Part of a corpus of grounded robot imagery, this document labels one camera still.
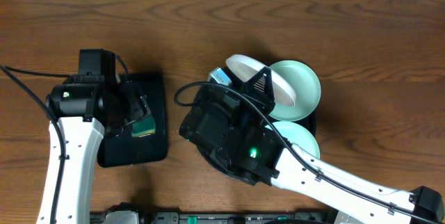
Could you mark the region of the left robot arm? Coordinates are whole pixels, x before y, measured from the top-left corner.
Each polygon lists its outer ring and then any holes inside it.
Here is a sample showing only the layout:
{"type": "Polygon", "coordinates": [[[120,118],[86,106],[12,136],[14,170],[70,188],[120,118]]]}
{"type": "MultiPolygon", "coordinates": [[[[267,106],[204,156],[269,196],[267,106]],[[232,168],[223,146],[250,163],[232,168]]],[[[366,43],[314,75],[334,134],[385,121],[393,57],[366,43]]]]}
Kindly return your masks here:
{"type": "Polygon", "coordinates": [[[101,142],[150,117],[145,96],[123,88],[121,61],[111,51],[82,49],[78,72],[47,95],[50,153],[38,223],[89,223],[101,142]]]}

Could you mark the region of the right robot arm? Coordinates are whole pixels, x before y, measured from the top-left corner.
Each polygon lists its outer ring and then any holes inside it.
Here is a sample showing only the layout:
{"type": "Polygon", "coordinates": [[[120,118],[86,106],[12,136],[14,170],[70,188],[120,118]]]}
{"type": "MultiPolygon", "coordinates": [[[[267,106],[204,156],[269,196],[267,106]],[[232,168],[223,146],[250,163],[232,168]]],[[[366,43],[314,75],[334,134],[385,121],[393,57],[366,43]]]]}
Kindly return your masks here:
{"type": "Polygon", "coordinates": [[[309,196],[361,223],[442,223],[442,196],[425,186],[413,191],[374,184],[336,168],[281,134],[269,115],[298,96],[269,67],[215,69],[195,83],[179,134],[222,174],[309,196]]]}

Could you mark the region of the green yellow sponge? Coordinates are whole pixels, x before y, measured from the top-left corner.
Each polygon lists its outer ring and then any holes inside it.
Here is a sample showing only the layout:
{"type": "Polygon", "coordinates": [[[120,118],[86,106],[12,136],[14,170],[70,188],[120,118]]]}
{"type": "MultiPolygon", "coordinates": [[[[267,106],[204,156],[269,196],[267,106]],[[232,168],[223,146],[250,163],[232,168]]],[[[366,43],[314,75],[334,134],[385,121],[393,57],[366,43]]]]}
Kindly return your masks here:
{"type": "Polygon", "coordinates": [[[156,133],[156,122],[152,116],[139,120],[132,125],[131,135],[134,138],[149,136],[156,133]]]}

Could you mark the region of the white plate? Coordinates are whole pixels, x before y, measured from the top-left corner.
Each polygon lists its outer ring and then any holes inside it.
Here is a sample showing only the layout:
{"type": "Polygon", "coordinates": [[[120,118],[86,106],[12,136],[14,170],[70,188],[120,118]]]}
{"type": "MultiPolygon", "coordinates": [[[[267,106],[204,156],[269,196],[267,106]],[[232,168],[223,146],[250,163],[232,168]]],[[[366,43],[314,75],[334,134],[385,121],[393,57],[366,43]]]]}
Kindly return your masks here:
{"type": "Polygon", "coordinates": [[[276,71],[263,63],[241,54],[234,54],[226,61],[229,70],[243,83],[251,82],[261,92],[273,92],[275,103],[284,106],[296,104],[296,92],[276,71]]]}

